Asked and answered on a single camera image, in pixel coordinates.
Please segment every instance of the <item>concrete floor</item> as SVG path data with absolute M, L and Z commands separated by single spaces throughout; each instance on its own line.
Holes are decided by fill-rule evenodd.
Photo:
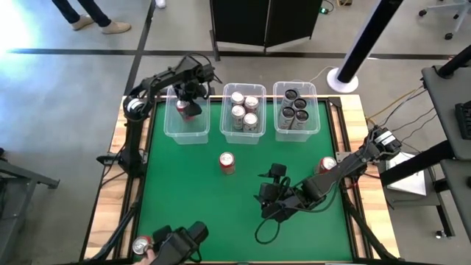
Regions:
M 320 15 L 311 41 L 279 50 L 346 53 L 375 2 L 356 0 L 351 7 L 337 7 L 330 15 Z M 76 2 L 71 3 L 82 12 Z M 8 0 L 0 3 L 0 28 L 4 29 L 0 51 L 136 49 L 150 0 L 97 0 L 97 3 L 111 18 L 129 21 L 133 26 L 131 31 L 107 36 L 93 25 L 73 32 L 49 0 Z M 469 45 L 468 23 L 464 23 L 453 40 L 443 40 L 443 34 L 453 28 L 453 13 L 429 13 L 417 18 L 419 10 L 435 3 L 434 0 L 405 1 L 373 52 L 456 54 Z M 210 51 L 209 29 L 208 1 L 168 0 L 165 10 L 154 13 L 145 49 Z M 143 57 L 136 83 L 166 66 L 174 66 L 179 59 Z M 56 191 L 37 189 L 12 264 L 28 261 L 58 264 L 78 259 L 102 173 L 95 157 L 109 147 L 132 60 L 133 56 L 123 55 L 0 53 L 0 146 L 7 150 L 12 163 L 61 179 Z M 341 62 L 341 59 L 321 58 L 223 57 L 214 65 L 224 83 L 259 83 L 270 91 L 274 82 L 310 80 L 325 66 L 340 66 Z M 422 68 L 443 63 L 367 60 L 358 72 L 360 87 L 355 92 L 361 95 L 365 114 L 371 115 L 419 87 Z M 314 80 L 317 93 L 334 93 L 326 85 L 325 75 Z M 216 92 L 221 91 L 222 85 L 216 85 Z M 387 127 L 397 128 L 431 107 L 424 93 L 398 110 Z M 384 119 L 387 113 L 375 120 Z M 411 125 L 395 134 L 404 138 L 420 125 Z M 444 139 L 438 119 L 434 119 L 407 142 L 417 149 L 426 149 Z M 449 240 L 433 237 L 433 232 L 441 229 L 434 208 L 390 211 L 403 258 L 471 264 L 470 242 L 453 199 L 449 193 L 443 197 L 457 234 Z

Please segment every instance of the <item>green tabletop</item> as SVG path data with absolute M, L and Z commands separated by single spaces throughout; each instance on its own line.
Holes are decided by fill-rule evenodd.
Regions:
M 321 130 L 305 143 L 275 140 L 269 103 L 266 133 L 259 143 L 228 144 L 219 131 L 221 108 L 221 103 L 211 103 L 208 144 L 178 145 L 163 133 L 165 105 L 158 105 L 138 235 L 151 235 L 164 225 L 175 229 L 202 221 L 209 229 L 201 245 L 203 261 L 350 261 L 340 193 L 327 211 L 297 213 L 282 223 L 273 243 L 261 245 L 254 239 L 263 219 L 253 195 L 262 182 L 270 181 L 257 175 L 267 172 L 272 163 L 282 163 L 297 183 L 313 174 L 321 158 L 334 155 L 325 103 L 319 102 Z M 235 174 L 221 173 L 223 152 L 234 154 Z M 275 231 L 276 223 L 268 221 L 260 239 L 270 239 Z

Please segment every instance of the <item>hand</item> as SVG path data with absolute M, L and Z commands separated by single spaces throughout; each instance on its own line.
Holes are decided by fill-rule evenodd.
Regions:
M 150 249 L 146 251 L 146 256 L 141 261 L 134 263 L 134 265 L 150 265 L 155 260 L 154 250 Z

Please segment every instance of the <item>transparent storage bin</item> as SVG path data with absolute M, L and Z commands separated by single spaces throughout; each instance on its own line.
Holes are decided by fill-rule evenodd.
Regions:
M 237 130 L 233 126 L 231 115 L 232 103 L 230 96 L 234 92 L 241 92 L 245 97 L 254 96 L 258 99 L 258 109 L 255 115 L 258 117 L 258 127 L 255 132 L 244 132 Z M 265 134 L 266 123 L 266 88 L 262 85 L 235 84 L 230 83 L 224 86 L 221 122 L 219 129 L 226 136 L 229 144 L 258 144 L 260 137 Z
M 207 144 L 210 128 L 210 101 L 198 98 L 194 101 L 201 107 L 202 112 L 190 121 L 183 120 L 177 110 L 178 98 L 172 88 L 167 90 L 165 118 L 163 131 L 172 137 L 177 144 Z
M 299 97 L 306 100 L 308 103 L 306 111 L 309 114 L 309 119 L 305 124 L 304 130 L 282 130 L 278 127 L 278 118 L 280 116 L 281 102 L 283 96 L 288 89 L 294 89 L 298 92 Z M 273 93 L 275 98 L 273 100 L 273 115 L 275 116 L 275 129 L 277 141 L 293 141 L 305 142 L 313 134 L 316 134 L 321 129 L 319 120 L 319 106 L 317 105 L 316 87 L 309 82 L 276 82 L 273 85 Z

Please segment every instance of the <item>can lid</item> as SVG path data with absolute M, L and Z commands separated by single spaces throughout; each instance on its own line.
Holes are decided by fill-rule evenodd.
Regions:
M 237 116 L 237 117 L 242 117 L 245 115 L 245 109 L 244 107 L 240 106 L 240 105 L 236 105 L 233 107 L 232 109 L 232 112 L 231 112 L 234 116 Z
M 296 119 L 298 121 L 307 121 L 309 119 L 309 114 L 305 110 L 298 110 L 296 112 Z
M 294 117 L 294 110 L 292 107 L 285 107 L 283 108 L 283 111 L 281 112 L 283 116 L 286 118 L 293 118 Z
M 185 102 L 183 100 L 177 100 L 177 107 L 178 108 L 184 108 L 186 106 L 188 106 L 190 104 L 190 102 Z
M 322 166 L 324 167 L 324 169 L 331 170 L 336 165 L 337 161 L 332 157 L 325 157 L 322 159 Z
M 143 255 L 146 247 L 151 243 L 150 237 L 139 236 L 132 243 L 132 251 L 137 255 Z
M 244 95 L 242 95 L 241 92 L 236 91 L 230 96 L 230 101 L 232 101 L 232 102 L 243 102 L 244 101 Z
M 230 152 L 223 152 L 219 157 L 219 162 L 223 166 L 230 166 L 234 163 L 234 155 Z
M 297 92 L 294 89 L 288 89 L 285 91 L 285 97 L 290 100 L 295 100 L 297 98 Z
M 254 96 L 248 96 L 245 99 L 245 104 L 250 107 L 255 107 L 258 105 L 258 99 Z
M 247 115 L 245 115 L 244 117 L 244 123 L 245 124 L 248 124 L 248 125 L 253 125 L 253 124 L 256 124 L 257 123 L 257 116 L 254 114 L 254 113 L 248 113 Z
M 303 108 L 306 108 L 308 103 L 304 99 L 296 99 L 294 100 L 293 105 L 298 109 L 303 109 Z

